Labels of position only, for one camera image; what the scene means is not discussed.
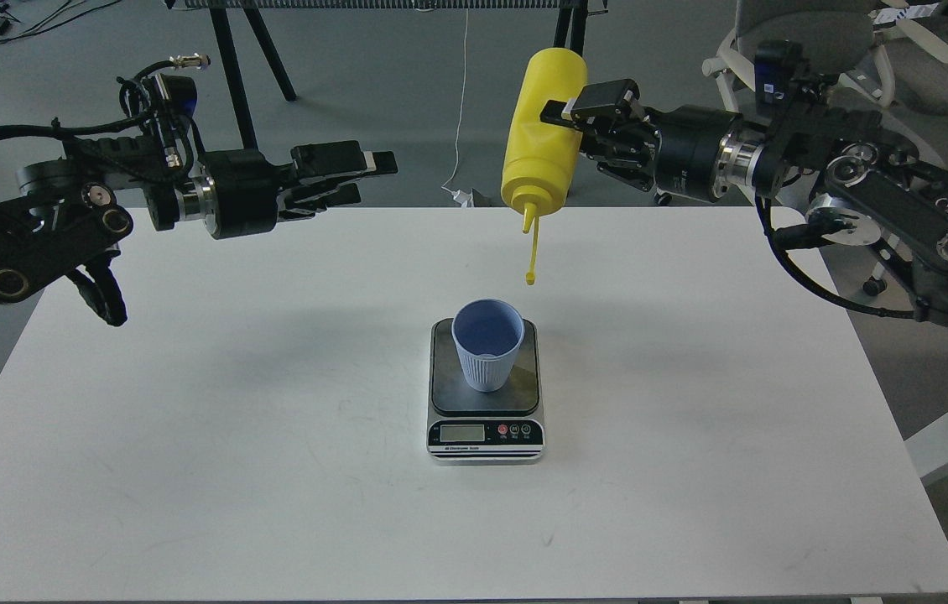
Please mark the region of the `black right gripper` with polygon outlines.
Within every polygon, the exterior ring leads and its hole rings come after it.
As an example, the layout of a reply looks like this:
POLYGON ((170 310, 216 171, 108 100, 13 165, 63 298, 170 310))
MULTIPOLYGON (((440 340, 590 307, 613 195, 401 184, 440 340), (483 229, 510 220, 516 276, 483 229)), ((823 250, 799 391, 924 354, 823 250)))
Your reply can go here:
POLYGON ((638 83, 620 79, 586 85, 566 101, 547 101, 539 121, 581 133, 579 152, 619 182, 715 203, 727 190, 718 182, 724 140, 738 130, 742 115, 698 106, 647 110, 638 83))

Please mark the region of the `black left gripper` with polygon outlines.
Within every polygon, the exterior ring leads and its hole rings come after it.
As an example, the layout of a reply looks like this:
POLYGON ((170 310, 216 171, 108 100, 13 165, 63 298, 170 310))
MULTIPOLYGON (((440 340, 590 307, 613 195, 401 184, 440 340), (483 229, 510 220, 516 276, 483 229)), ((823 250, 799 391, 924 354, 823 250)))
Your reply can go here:
POLYGON ((212 238, 255 236, 278 222, 308 221, 333 206, 362 202, 357 185, 362 177, 398 173, 394 153, 363 150, 357 141, 310 143, 290 150, 291 163, 271 164, 259 150, 213 150, 199 157, 210 185, 206 230, 212 238), (294 186, 294 181, 305 187, 294 186))

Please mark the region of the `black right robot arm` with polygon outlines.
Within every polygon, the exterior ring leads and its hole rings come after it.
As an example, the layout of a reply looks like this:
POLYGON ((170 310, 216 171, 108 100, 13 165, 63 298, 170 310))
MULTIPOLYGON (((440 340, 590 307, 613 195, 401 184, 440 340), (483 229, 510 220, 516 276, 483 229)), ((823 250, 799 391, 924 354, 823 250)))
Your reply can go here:
POLYGON ((533 116, 555 133, 579 133, 579 154, 636 189, 704 202, 730 187, 750 189, 772 253, 812 294, 861 314, 948 326, 948 171, 920 160, 878 112, 828 106, 830 83, 800 44, 770 39, 755 54, 760 123, 715 108, 643 107, 629 79, 551 92, 535 101, 533 116), (882 238, 869 244, 908 292, 907 312, 832 294, 789 259, 865 221, 909 250, 903 258, 882 238))

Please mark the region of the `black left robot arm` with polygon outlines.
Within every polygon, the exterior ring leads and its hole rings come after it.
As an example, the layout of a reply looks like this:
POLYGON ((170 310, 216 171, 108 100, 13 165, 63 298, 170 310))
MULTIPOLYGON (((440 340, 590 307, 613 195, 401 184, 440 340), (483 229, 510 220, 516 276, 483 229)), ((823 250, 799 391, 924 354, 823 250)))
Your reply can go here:
POLYGON ((209 62, 175 56, 121 79, 125 118, 116 122, 0 127, 0 142, 52 138, 64 149, 60 159, 22 168, 20 194, 0 203, 0 305, 65 278, 108 325, 124 325, 128 311, 111 263, 135 222, 117 202, 122 189, 142 191, 156 230, 202 221, 210 237, 224 240, 356 204, 357 180, 397 172, 393 154, 355 141, 300 145, 281 165, 254 149, 208 152, 193 118, 195 82, 176 71, 209 62))

